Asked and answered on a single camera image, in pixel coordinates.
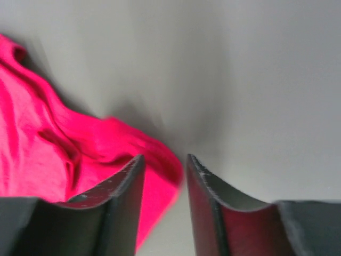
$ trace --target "black object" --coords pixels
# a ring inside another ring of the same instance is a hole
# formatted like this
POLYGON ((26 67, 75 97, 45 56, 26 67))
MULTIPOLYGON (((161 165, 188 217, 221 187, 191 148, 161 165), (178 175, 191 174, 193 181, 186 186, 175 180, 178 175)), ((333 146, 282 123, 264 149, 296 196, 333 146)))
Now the black object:
POLYGON ((133 256, 144 158, 67 203, 0 198, 0 256, 133 256))
POLYGON ((267 204, 233 188, 188 155, 197 256, 341 255, 341 204, 267 204))

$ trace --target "pink cloth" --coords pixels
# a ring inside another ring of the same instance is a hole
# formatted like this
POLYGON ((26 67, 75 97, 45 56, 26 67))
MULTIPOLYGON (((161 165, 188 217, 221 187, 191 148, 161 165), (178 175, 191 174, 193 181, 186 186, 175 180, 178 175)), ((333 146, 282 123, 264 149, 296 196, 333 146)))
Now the pink cloth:
POLYGON ((180 161, 161 142, 115 118, 65 107, 47 81, 20 65, 25 55, 0 35, 0 196, 67 201, 143 154, 138 248, 178 196, 180 161))

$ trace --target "pink fabric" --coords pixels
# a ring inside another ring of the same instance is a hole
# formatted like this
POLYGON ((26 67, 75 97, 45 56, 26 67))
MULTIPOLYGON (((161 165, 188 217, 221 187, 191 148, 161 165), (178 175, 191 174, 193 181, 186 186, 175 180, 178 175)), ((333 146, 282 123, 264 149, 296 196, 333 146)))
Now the pink fabric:
POLYGON ((178 196, 180 161, 161 142, 115 118, 66 108, 44 79, 20 65, 25 55, 0 35, 0 196, 67 201, 143 154, 138 248, 178 196))

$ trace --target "gray background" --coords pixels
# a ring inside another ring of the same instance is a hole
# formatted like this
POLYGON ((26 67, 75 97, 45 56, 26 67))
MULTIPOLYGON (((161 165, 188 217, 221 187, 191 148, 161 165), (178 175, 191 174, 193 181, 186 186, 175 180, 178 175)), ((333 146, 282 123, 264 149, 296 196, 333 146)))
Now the gray background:
MULTIPOLYGON (((114 115, 265 201, 340 198, 341 2, 0 0, 68 106, 114 115)), ((194 255, 183 193, 138 253, 194 255)))

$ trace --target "pink towel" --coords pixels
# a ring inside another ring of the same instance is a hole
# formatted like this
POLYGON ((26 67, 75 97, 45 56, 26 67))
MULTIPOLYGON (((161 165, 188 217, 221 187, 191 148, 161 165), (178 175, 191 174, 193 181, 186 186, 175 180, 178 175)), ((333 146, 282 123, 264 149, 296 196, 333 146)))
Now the pink towel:
POLYGON ((65 107, 47 81, 20 64, 25 55, 0 35, 0 196, 67 201, 143 154, 139 248, 178 196, 180 161, 161 142, 115 118, 65 107))

